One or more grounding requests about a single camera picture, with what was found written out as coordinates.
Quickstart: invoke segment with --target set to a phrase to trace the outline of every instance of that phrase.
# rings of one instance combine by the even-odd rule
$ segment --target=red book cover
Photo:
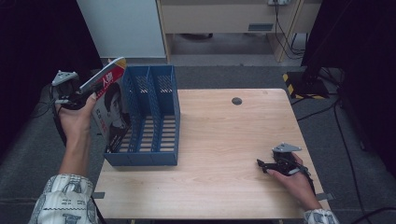
[[[103,88],[97,92],[92,116],[105,138],[106,152],[117,152],[120,141],[131,126],[127,104],[122,97],[121,81],[125,68],[125,58],[115,59],[80,87],[84,91],[98,82],[103,83]]]

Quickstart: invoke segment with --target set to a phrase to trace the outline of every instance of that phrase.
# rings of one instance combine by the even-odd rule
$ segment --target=power cable
[[[275,2],[275,11],[276,11],[276,26],[275,26],[275,37],[276,37],[276,40],[277,40],[277,42],[279,43],[279,45],[282,47],[283,51],[285,52],[285,54],[286,54],[286,56],[287,56],[288,58],[290,58],[290,59],[292,59],[292,60],[299,60],[299,59],[302,59],[303,56],[302,56],[302,57],[297,57],[297,58],[290,57],[289,54],[288,54],[288,52],[287,52],[286,49],[285,49],[285,46],[280,42],[280,40],[279,40],[279,38],[278,38],[278,36],[277,36],[277,26],[279,26],[279,29],[280,29],[280,31],[281,31],[281,34],[285,37],[286,45],[288,45],[290,51],[291,51],[294,55],[297,55],[297,56],[304,55],[303,52],[294,52],[294,51],[293,51],[293,48],[290,46],[289,40],[286,38],[286,34],[285,34],[285,32],[283,31],[283,29],[282,29],[282,27],[281,27],[281,25],[280,25],[280,22],[279,22],[279,18],[278,18],[278,14],[279,14],[279,3],[277,2],[277,0],[275,0],[274,2]]]
[[[50,108],[52,107],[52,104],[53,102],[42,102],[42,101],[40,101],[40,102],[38,102],[38,104],[37,105],[39,105],[39,104],[43,104],[41,107],[39,107],[37,110],[35,110],[37,113],[38,112],[40,112],[41,110],[43,110],[44,109],[44,112],[42,112],[42,113],[40,113],[40,114],[38,114],[38,115],[32,115],[32,116],[30,116],[30,118],[31,119],[37,119],[37,118],[40,118],[40,117],[42,117],[43,115],[45,115],[45,114],[47,114],[47,112],[50,110]]]
[[[303,98],[303,99],[300,99],[300,100],[298,100],[298,101],[295,101],[295,102],[291,103],[291,105],[296,105],[296,104],[300,103],[301,101],[303,101],[303,100],[305,100],[305,99],[306,99],[306,98]]]
[[[300,53],[301,53],[301,54],[304,54],[305,49],[295,49],[294,46],[293,46],[293,45],[294,45],[294,42],[295,42],[295,40],[296,40],[296,37],[297,37],[297,34],[294,34],[294,35],[293,35],[293,39],[291,40],[291,45],[290,45],[291,48],[290,48],[290,49],[291,49],[292,51],[294,51],[294,50],[301,51]],[[307,44],[308,44],[308,34],[305,34],[305,47],[306,47]]]
[[[363,212],[363,215],[366,216],[366,211],[365,211],[365,209],[364,209],[364,207],[363,207],[363,203],[362,203],[362,201],[361,201],[361,193],[360,193],[360,191],[359,191],[358,181],[357,181],[357,179],[356,179],[355,168],[353,167],[353,162],[352,162],[352,159],[351,159],[351,157],[350,157],[349,149],[348,149],[348,147],[347,147],[347,142],[346,142],[346,139],[345,139],[345,137],[344,137],[343,130],[341,129],[340,121],[339,121],[338,116],[337,116],[336,107],[337,107],[336,104],[334,104],[333,112],[334,112],[335,121],[336,121],[336,123],[337,123],[338,131],[339,131],[340,134],[341,134],[341,138],[342,138],[343,144],[344,144],[344,149],[346,150],[346,155],[347,155],[347,158],[348,158],[348,160],[349,160],[349,166],[350,166],[350,170],[351,170],[351,172],[352,172],[353,183],[354,183],[354,185],[355,185],[355,190],[356,190],[356,193],[357,193],[357,196],[358,196],[359,205],[360,205],[360,207],[361,207],[361,211]],[[372,224],[371,220],[370,220],[368,217],[365,217],[365,219],[366,219],[370,224]]]
[[[306,115],[306,116],[304,116],[304,117],[302,117],[302,118],[300,118],[300,119],[297,119],[297,121],[301,121],[301,120],[303,120],[303,119],[308,119],[308,118],[311,118],[312,116],[315,116],[315,115],[324,113],[324,112],[326,112],[326,111],[332,109],[332,107],[333,107],[334,105],[336,105],[340,100],[341,100],[341,99],[338,98],[338,99],[337,99],[334,103],[332,103],[329,107],[326,107],[326,108],[324,108],[324,109],[321,109],[321,110],[319,110],[318,112],[315,112],[315,113]]]
[[[340,75],[340,80],[337,80],[337,79],[332,75],[332,72],[330,71],[329,68],[321,67],[321,70],[322,70],[323,72],[325,72],[325,73],[328,75],[328,77],[324,77],[324,76],[322,76],[322,75],[319,75],[320,77],[327,79],[328,81],[330,81],[330,82],[331,82],[334,86],[336,86],[337,88],[340,88],[340,87],[341,87],[341,85],[343,84],[343,81],[344,81],[344,78],[343,78],[343,76],[344,76],[344,71],[342,71],[341,69],[339,69],[339,71],[341,72],[341,75]]]
[[[351,224],[357,224],[357,223],[361,222],[362,220],[366,219],[367,217],[371,217],[371,216],[376,215],[380,212],[391,211],[391,210],[396,210],[396,207],[383,207],[383,208],[376,209],[373,212],[368,213],[367,215],[364,215],[364,216],[356,219]]]

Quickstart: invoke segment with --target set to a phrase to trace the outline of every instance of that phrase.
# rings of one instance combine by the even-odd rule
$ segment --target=tabletop surface
[[[241,105],[232,103],[235,97]],[[299,204],[256,162],[274,162],[272,148],[282,142],[303,149],[296,154],[323,192],[285,91],[179,90],[178,98],[178,165],[105,161],[95,189],[105,193],[95,200],[105,218],[301,218]]]

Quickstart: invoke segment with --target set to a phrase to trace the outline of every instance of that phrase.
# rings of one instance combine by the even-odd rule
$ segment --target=electrical outlet
[[[269,6],[274,6],[274,5],[279,5],[279,6],[285,6],[290,4],[291,0],[268,0],[268,5]]]

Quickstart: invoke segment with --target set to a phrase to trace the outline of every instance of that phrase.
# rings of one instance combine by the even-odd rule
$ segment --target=forearm
[[[301,195],[300,197],[297,197],[297,200],[300,202],[302,208],[305,211],[322,208],[321,204],[319,203],[319,201],[315,197],[314,193],[312,193],[312,192],[309,192],[309,193],[306,193],[305,195]]]
[[[66,143],[64,159],[59,174],[87,176],[91,136],[89,133],[75,134]]]

